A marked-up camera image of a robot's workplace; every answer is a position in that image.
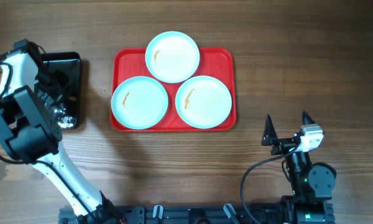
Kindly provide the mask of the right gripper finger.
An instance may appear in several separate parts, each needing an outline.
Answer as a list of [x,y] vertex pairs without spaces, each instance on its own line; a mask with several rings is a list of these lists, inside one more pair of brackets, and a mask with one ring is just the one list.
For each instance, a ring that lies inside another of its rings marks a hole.
[[310,117],[310,115],[305,110],[302,111],[302,123],[303,125],[315,124],[315,121]]
[[278,142],[277,133],[275,131],[272,119],[270,115],[268,114],[265,117],[265,128],[264,128],[261,145],[262,146],[273,146],[274,144],[277,144],[277,142]]

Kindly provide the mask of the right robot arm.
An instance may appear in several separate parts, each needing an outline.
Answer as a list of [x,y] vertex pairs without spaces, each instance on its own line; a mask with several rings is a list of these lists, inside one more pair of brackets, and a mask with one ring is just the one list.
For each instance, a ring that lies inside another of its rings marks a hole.
[[283,159],[292,195],[284,195],[276,206],[277,223],[332,223],[334,215],[326,203],[333,197],[336,171],[324,162],[313,163],[309,152],[321,146],[325,132],[306,111],[302,126],[290,138],[279,138],[269,115],[261,144],[272,148],[271,155]]

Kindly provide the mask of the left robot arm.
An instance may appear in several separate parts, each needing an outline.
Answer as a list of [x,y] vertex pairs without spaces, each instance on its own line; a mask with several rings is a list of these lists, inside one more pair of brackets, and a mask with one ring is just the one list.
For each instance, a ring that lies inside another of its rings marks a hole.
[[48,54],[27,39],[0,56],[0,145],[8,164],[45,175],[70,203],[76,223],[126,223],[126,217],[74,165],[62,130],[78,126],[81,58]]

